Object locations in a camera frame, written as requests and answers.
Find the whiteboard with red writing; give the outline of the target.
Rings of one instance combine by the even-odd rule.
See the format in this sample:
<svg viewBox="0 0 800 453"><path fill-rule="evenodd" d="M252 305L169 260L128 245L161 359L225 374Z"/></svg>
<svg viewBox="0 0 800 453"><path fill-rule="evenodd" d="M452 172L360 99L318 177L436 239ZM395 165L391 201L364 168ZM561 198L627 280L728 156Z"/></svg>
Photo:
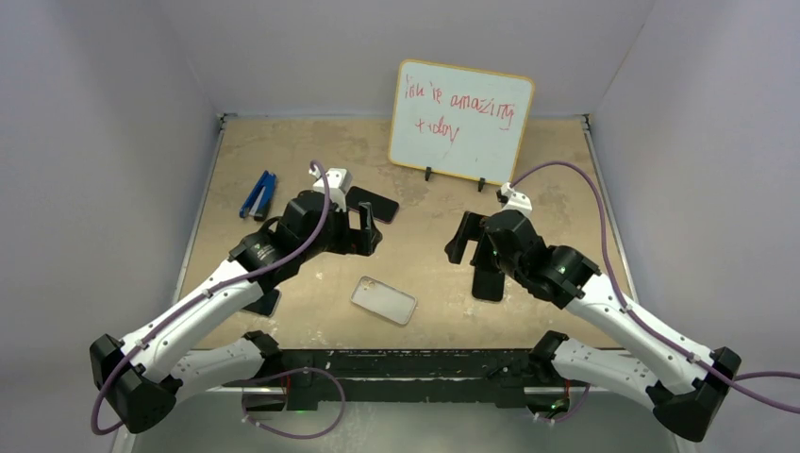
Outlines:
<svg viewBox="0 0 800 453"><path fill-rule="evenodd" d="M525 76L406 59L398 68L389 160L502 185L513 176L534 93Z"/></svg>

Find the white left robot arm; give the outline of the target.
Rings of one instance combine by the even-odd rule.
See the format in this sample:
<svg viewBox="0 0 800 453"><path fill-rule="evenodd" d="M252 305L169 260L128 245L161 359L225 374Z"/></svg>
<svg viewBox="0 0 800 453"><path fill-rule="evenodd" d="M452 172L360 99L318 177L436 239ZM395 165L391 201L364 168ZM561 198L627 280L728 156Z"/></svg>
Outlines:
<svg viewBox="0 0 800 453"><path fill-rule="evenodd" d="M317 255L372 255L382 235L370 204L360 203L358 214L359 226L352 228L346 208L323 193L302 191L281 216L245 236L200 286L158 318L122 339L104 334L95 340L90 359L99 394L92 432L114 430L98 425L103 403L116 412L119 427L141 433L206 389L234 382L268 386L293 375L277 341L260 330L218 349L190 351L235 312L266 313L268 295Z"/></svg>

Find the blue and black stapler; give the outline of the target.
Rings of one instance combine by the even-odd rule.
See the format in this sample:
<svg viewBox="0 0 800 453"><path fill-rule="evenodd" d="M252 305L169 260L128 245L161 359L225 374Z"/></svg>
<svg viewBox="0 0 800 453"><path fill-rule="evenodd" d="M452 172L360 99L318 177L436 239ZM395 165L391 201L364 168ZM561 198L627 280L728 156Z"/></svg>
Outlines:
<svg viewBox="0 0 800 453"><path fill-rule="evenodd" d="M265 170L242 204L239 217L252 217L257 222L266 221L275 195L276 182L276 175Z"/></svg>

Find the clear white phone case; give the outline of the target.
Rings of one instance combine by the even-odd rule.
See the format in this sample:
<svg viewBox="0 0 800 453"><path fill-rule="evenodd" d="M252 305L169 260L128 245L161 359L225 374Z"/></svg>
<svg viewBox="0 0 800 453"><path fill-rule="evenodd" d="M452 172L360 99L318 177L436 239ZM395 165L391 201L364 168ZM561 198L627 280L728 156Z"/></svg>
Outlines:
<svg viewBox="0 0 800 453"><path fill-rule="evenodd" d="M350 301L399 326L405 326L417 306L417 299L372 277L360 278Z"/></svg>

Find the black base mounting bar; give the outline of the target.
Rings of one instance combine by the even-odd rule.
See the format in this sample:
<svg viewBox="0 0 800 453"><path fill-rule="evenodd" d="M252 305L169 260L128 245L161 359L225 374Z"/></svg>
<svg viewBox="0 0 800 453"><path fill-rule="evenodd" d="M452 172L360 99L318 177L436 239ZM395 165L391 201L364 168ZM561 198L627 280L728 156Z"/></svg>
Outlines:
<svg viewBox="0 0 800 453"><path fill-rule="evenodd" d="M289 411L322 402L484 403L566 411L586 385L528 349L285 349L244 388L275 387Z"/></svg>

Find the purple phone black screen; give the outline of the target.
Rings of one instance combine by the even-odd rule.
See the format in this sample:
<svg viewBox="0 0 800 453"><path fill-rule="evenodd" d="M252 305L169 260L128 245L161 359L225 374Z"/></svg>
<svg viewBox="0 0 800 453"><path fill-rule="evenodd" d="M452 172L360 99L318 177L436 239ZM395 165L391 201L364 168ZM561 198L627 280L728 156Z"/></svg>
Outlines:
<svg viewBox="0 0 800 453"><path fill-rule="evenodd" d="M358 210L362 203L369 203L374 218L381 223L391 224L399 211L399 203L386 196L353 186L345 196L347 208Z"/></svg>

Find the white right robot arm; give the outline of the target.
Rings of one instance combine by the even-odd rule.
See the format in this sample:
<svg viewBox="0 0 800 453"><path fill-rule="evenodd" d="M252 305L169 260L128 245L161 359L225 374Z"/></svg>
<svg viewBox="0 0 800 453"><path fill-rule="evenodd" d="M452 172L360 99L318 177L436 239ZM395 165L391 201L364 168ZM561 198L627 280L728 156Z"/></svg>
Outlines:
<svg viewBox="0 0 800 453"><path fill-rule="evenodd" d="M710 349L678 333L628 296L617 294L599 266L567 245L548 245L518 210L491 216L465 212L444 251L459 264L477 243L474 297L498 301L511 278L534 298L583 319L621 348L600 350L547 331L529 360L533 378L582 381L633 400L673 434L699 443L729 393L742 360L727 347Z"/></svg>

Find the black phone case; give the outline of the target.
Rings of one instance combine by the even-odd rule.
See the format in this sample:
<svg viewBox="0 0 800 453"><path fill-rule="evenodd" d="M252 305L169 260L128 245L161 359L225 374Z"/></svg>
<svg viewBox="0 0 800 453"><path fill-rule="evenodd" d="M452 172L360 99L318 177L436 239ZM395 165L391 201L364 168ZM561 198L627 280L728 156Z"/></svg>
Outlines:
<svg viewBox="0 0 800 453"><path fill-rule="evenodd" d="M472 260L474 267L471 295L473 298L498 303L503 300L505 274L494 260Z"/></svg>

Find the silver phone black screen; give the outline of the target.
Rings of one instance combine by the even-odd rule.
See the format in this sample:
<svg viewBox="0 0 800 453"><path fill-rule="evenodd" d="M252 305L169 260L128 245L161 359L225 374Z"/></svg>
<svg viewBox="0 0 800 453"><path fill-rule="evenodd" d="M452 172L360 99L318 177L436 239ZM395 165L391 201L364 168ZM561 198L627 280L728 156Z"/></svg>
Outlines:
<svg viewBox="0 0 800 453"><path fill-rule="evenodd" d="M243 307L242 310L263 317L272 317L280 301L281 295L282 293L280 290L274 288L262 296L259 300Z"/></svg>

